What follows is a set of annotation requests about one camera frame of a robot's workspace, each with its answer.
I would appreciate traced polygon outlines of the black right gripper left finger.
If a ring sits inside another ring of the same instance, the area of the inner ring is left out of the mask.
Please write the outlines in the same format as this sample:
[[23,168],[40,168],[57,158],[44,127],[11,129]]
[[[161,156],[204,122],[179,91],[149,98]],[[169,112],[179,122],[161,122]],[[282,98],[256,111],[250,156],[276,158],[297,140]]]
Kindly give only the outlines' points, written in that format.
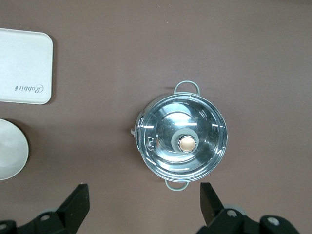
[[90,210],[89,188],[78,185],[54,212],[44,212],[18,227],[17,234],[76,234]]

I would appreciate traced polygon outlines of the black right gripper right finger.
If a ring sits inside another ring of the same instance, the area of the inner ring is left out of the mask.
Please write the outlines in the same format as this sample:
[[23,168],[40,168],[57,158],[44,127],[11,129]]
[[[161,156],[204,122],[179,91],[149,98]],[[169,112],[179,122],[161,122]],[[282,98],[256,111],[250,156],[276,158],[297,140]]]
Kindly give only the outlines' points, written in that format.
[[211,183],[200,184],[200,208],[206,225],[196,234],[259,234],[259,223],[231,204],[222,204]]

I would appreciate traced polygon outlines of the cream round plate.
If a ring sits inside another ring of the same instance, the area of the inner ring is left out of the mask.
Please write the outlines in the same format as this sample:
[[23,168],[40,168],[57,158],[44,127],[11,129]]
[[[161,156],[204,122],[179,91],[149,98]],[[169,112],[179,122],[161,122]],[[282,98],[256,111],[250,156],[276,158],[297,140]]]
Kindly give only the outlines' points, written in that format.
[[0,119],[0,181],[22,171],[29,156],[25,134],[15,124]]

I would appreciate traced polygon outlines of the cream rabbit print tray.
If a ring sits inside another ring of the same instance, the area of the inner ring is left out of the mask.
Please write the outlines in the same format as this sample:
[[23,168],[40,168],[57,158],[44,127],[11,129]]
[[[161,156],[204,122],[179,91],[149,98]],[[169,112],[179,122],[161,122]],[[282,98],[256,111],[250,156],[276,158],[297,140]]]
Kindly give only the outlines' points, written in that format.
[[52,74],[53,41],[46,33],[0,28],[0,102],[48,103]]

